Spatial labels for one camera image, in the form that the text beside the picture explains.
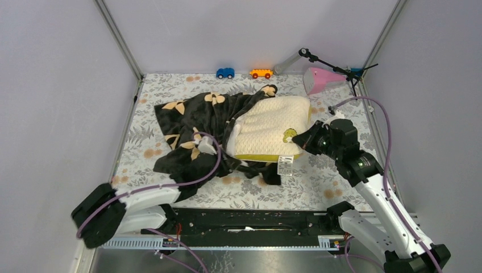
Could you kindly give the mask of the black floral plush pillowcase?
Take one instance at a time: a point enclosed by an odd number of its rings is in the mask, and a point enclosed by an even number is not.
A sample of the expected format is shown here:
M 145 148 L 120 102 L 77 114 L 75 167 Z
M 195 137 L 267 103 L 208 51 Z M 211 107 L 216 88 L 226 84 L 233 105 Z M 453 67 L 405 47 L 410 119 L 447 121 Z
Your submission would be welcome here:
M 174 175 L 201 154 L 194 144 L 195 138 L 207 133 L 222 147 L 222 161 L 214 177 L 225 177 L 233 171 L 239 171 L 249 179 L 261 176 L 268 185 L 280 185 L 281 177 L 277 174 L 276 163 L 242 162 L 225 151 L 235 120 L 260 100 L 272 98 L 276 93 L 276 85 L 265 85 L 254 94 L 207 92 L 187 100 L 156 105 L 156 119 L 172 150 L 156 161 L 153 171 L 166 173 L 177 182 Z

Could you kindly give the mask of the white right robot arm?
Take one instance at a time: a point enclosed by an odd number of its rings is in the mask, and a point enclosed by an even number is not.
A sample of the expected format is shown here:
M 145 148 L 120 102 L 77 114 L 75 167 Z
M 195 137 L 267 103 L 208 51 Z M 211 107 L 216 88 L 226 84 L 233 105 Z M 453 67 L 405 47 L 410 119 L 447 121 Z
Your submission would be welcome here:
M 313 155 L 326 155 L 338 173 L 371 206 L 383 230 L 366 222 L 347 201 L 327 209 L 326 227 L 333 234 L 343 231 L 371 250 L 385 272 L 442 272 L 451 258 L 444 244 L 436 245 L 414 222 L 384 181 L 384 171 L 373 155 L 362 150 L 358 131 L 348 119 L 321 121 L 290 138 Z

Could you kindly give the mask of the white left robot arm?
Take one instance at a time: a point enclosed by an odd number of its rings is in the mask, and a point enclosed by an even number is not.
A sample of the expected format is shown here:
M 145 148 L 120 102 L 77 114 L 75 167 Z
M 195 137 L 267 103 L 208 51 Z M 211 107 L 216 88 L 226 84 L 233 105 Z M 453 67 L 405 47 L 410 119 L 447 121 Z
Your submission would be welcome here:
M 177 220 L 163 206 L 192 197 L 202 183 L 215 176 L 221 161 L 220 154 L 201 154 L 174 175 L 179 183 L 171 180 L 127 189 L 116 189 L 110 183 L 98 185 L 70 214 L 76 238 L 93 249 L 116 234 L 140 229 L 171 233 Z

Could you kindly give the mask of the white quilted pillow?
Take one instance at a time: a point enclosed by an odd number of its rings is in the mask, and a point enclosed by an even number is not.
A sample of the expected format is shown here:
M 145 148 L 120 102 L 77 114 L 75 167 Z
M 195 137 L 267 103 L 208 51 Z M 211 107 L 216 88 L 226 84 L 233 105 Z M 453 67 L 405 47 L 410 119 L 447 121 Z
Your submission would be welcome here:
M 280 155 L 298 158 L 303 150 L 284 143 L 283 133 L 292 128 L 298 134 L 310 125 L 311 104 L 301 96 L 266 98 L 235 120 L 226 143 L 228 155 L 244 161 L 277 162 Z

